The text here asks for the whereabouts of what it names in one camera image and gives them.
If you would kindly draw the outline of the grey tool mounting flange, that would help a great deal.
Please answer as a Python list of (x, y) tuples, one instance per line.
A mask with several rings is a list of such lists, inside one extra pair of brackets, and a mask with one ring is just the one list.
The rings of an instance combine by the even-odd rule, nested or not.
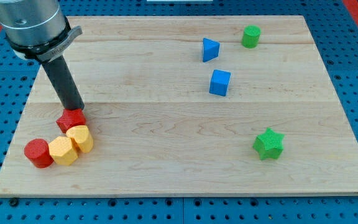
[(65, 18), (64, 30), (57, 37), (46, 43), (40, 45), (19, 45), (14, 43), (8, 35), (6, 35), (6, 39), (21, 59), (49, 63), (62, 56), (68, 46), (82, 33), (81, 26), (71, 28), (68, 19)]

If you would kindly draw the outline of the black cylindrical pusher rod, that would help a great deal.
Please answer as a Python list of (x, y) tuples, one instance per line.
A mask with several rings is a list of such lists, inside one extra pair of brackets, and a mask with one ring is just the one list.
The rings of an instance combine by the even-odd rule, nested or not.
[(63, 107), (68, 110), (83, 110), (85, 105), (64, 56), (43, 63), (42, 66)]

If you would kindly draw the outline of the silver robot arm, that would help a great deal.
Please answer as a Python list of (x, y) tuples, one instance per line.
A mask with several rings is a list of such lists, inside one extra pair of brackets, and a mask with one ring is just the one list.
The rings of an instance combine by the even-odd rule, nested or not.
[(0, 26), (16, 55), (38, 61), (63, 107), (85, 107), (63, 52), (82, 34), (72, 27), (57, 0), (0, 0)]

